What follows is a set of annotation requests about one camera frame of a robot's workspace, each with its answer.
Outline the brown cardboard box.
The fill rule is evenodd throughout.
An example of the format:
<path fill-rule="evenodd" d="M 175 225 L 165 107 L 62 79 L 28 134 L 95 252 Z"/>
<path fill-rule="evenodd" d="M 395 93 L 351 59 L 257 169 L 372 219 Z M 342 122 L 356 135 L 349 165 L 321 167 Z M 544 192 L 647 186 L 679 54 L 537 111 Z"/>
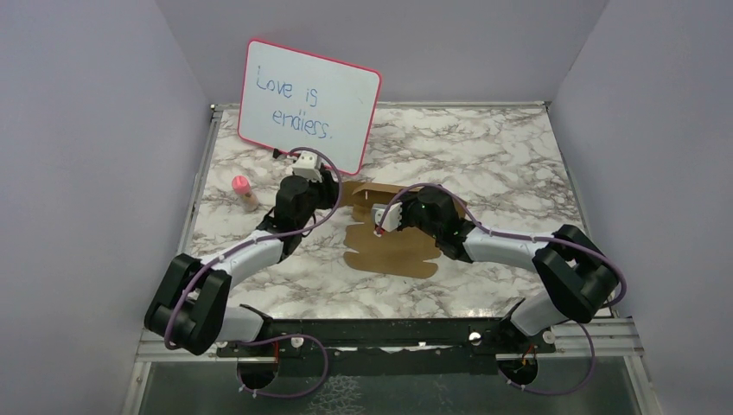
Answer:
<path fill-rule="evenodd" d="M 348 251 L 346 264 L 358 271 L 384 273 L 393 276 L 425 279 L 438 271 L 433 262 L 442 252 L 435 240 L 415 227 L 376 236 L 371 209 L 386 204 L 402 188 L 374 182 L 346 182 L 343 207 L 352 208 L 353 225 L 346 227 L 344 245 Z"/>

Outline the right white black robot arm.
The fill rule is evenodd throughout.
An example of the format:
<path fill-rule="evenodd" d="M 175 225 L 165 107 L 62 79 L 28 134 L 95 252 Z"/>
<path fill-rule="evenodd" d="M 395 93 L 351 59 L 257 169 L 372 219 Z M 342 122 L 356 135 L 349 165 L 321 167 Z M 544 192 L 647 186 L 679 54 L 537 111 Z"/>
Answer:
<path fill-rule="evenodd" d="M 448 258 L 466 263 L 495 263 L 535 271 L 544 289 L 522 300 L 499 328 L 500 344 L 519 352 L 533 336 L 561 322 L 589 322 L 613 305 L 612 293 L 627 286 L 617 266 L 578 227 L 553 233 L 519 233 L 483 226 L 447 189 L 419 183 L 394 198 L 380 226 L 386 231 L 415 227 L 431 236 Z"/>

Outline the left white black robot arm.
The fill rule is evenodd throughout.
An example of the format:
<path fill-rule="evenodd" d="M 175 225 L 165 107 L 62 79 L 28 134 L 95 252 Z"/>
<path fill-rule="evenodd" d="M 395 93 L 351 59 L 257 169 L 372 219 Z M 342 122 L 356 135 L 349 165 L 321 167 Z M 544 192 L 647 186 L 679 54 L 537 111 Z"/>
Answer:
<path fill-rule="evenodd" d="M 227 321 L 248 322 L 239 332 L 239 344 L 249 354 L 271 346 L 271 331 L 256 310 L 227 305 L 230 291 L 250 276 L 285 261 L 312 230 L 324 224 L 316 211 L 333 215 L 343 195 L 338 171 L 321 167 L 319 179 L 293 173 L 279 184 L 274 207 L 254 231 L 204 259 L 180 253 L 169 263 L 147 309 L 144 327 L 164 340 L 169 350 L 203 354 L 220 341 Z"/>

